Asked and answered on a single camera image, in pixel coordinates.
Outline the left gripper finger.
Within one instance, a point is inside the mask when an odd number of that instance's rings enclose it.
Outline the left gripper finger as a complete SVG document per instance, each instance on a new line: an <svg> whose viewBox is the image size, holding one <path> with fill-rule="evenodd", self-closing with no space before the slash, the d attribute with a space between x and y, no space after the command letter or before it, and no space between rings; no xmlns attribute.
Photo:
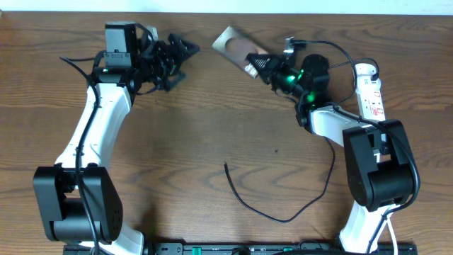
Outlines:
<svg viewBox="0 0 453 255"><path fill-rule="evenodd" d="M181 36L171 33L168 36L171 54L176 59L188 59L200 51L200 46Z"/></svg>
<svg viewBox="0 0 453 255"><path fill-rule="evenodd" d="M182 71L178 71L177 74L174 76L170 76L165 84L164 84L164 91L171 91L174 89L180 82L182 82L186 78L186 74Z"/></svg>

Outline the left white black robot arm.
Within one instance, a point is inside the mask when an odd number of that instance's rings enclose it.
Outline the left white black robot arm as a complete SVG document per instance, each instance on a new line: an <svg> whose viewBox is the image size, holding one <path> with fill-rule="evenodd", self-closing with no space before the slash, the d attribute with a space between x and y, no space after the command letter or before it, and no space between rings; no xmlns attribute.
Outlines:
<svg viewBox="0 0 453 255"><path fill-rule="evenodd" d="M133 21L105 25L105 49L84 74L86 105L68 145L52 166L40 166L33 188L45 235L65 254L153 254L145 235L123 219L108 170L123 120L145 83L169 91L182 63L199 47L179 35L166 40Z"/></svg>

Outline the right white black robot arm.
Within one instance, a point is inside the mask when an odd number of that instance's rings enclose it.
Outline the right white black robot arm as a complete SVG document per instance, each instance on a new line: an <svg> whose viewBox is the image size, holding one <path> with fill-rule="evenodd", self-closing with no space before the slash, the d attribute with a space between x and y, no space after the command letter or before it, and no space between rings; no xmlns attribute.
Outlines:
<svg viewBox="0 0 453 255"><path fill-rule="evenodd" d="M273 91L298 99L295 110L300 126L343 147L355 202L340 231L340 244L349 253L376 251L389 218L415 202L421 185L402 122L385 117L377 68L352 66L360 73L353 92L360 110L355 115L332 102L328 94L327 58L309 55L300 69L280 55L250 53L246 59Z"/></svg>

